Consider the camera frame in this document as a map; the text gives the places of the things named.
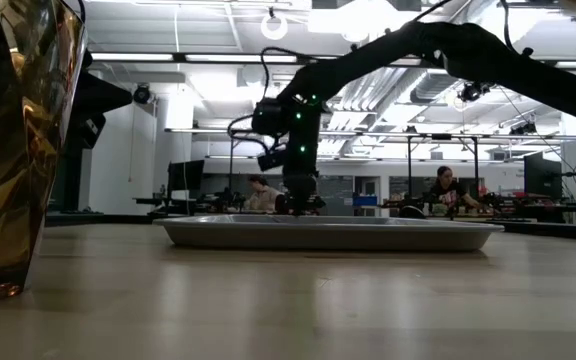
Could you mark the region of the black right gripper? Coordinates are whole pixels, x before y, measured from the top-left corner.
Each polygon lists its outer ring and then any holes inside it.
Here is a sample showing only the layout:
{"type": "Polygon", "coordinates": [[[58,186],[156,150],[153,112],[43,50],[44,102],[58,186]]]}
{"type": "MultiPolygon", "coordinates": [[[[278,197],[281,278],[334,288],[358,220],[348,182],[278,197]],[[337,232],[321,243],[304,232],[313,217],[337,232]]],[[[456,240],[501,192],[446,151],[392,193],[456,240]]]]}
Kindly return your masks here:
{"type": "Polygon", "coordinates": [[[324,105],[318,95],[282,95],[288,143],[282,169],[285,210],[292,215],[317,210],[316,167],[320,119],[324,105]]]}

